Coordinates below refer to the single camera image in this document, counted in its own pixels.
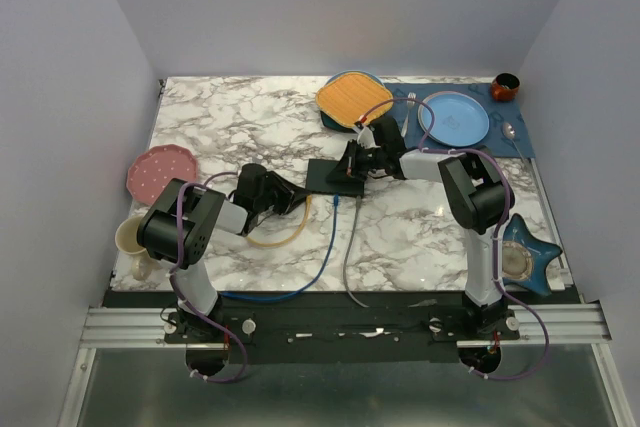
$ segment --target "fork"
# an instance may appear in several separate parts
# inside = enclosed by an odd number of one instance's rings
[[[402,135],[402,137],[405,137],[407,135],[407,130],[409,130],[409,115],[411,115],[411,109],[413,109],[413,106],[416,105],[416,103],[413,102],[413,99],[416,98],[415,92],[409,92],[409,95],[407,95],[407,97],[409,97],[411,100],[407,100],[407,117],[404,119],[404,125],[402,126],[402,132],[400,134]]]

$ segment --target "white wall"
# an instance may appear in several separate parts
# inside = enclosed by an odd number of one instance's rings
[[[640,0],[560,0],[520,75],[573,276],[601,299],[640,418]]]
[[[494,74],[557,0],[118,0],[163,74]]]
[[[157,81],[116,0],[0,0],[0,424],[55,425]]]

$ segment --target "small bowl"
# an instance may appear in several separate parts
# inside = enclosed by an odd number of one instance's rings
[[[513,74],[500,74],[491,82],[491,97],[498,102],[509,102],[520,90],[520,80]]]

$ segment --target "pink octagonal plate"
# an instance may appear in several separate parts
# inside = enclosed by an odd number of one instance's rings
[[[159,145],[136,159],[127,173],[127,190],[138,202],[153,204],[171,179],[195,182],[198,161],[184,147]]]

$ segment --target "white marble surface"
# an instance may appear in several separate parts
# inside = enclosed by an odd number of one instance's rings
[[[174,143],[199,161],[200,179],[258,162],[304,185],[307,159],[338,159],[350,134],[325,129],[315,93],[327,77],[170,78],[151,146]],[[486,82],[476,78],[384,77],[388,82]],[[535,183],[520,160],[499,159],[516,195],[513,211],[531,232],[550,240]],[[214,184],[230,192],[235,179]],[[341,266],[351,232],[355,201],[338,207],[338,233],[327,268],[311,290],[344,290]],[[135,212],[144,212],[134,203]],[[299,225],[304,207],[273,216],[253,233],[267,242],[286,238]],[[307,227],[291,244],[257,248],[242,237],[215,231],[205,254],[209,278],[218,290],[296,290],[312,279],[326,254],[332,228],[331,197],[314,196]],[[131,260],[120,254],[114,290],[170,290],[165,272],[138,282]],[[564,289],[556,260],[548,269],[554,290]],[[442,185],[427,181],[373,180],[366,183],[359,228],[350,256],[354,290],[463,290],[466,253],[462,229],[454,221]]]

